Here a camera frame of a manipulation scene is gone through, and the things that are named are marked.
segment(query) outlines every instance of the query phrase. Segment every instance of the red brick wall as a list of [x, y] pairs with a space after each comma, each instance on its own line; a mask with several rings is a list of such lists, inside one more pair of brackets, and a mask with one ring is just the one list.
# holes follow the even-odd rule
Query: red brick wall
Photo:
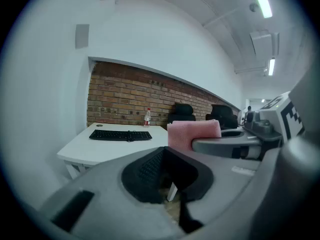
[[[142, 125], [147, 108], [151, 125], [166, 126], [174, 103], [190, 104], [196, 120], [205, 120], [211, 104], [226, 104], [189, 84], [140, 68], [98, 62], [92, 72], [87, 125], [93, 122]], [[232, 107], [233, 113], [239, 110]]]

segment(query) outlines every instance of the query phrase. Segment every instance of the ceiling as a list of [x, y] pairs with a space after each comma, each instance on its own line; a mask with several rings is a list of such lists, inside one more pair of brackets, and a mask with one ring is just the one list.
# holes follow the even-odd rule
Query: ceiling
[[319, 50], [318, 39], [295, 0], [268, 0], [272, 10], [270, 18], [264, 18], [259, 8], [256, 12], [250, 10], [250, 4], [258, 4], [257, 0], [165, 1], [200, 22], [227, 53], [234, 71], [241, 75], [263, 77], [263, 69], [269, 62], [256, 58], [250, 32], [279, 33], [275, 78], [300, 79]]

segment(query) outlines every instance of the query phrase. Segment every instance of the keyboard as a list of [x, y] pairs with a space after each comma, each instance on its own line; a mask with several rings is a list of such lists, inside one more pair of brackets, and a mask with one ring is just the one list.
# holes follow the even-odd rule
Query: keyboard
[[94, 130], [89, 139], [98, 141], [147, 141], [152, 137], [148, 131]]

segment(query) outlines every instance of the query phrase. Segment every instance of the water bottle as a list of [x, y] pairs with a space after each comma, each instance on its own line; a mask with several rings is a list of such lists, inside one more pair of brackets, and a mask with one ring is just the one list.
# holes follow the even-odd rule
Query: water bottle
[[150, 108], [148, 108], [148, 111], [146, 112], [145, 117], [144, 117], [143, 127], [149, 127], [150, 120], [151, 120], [151, 113], [150, 113]]

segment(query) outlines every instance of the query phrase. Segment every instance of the pink cloth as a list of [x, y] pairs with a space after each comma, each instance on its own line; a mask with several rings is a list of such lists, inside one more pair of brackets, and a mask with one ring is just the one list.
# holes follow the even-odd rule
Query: pink cloth
[[193, 139], [221, 138], [219, 121], [173, 121], [167, 125], [168, 146], [192, 151]]

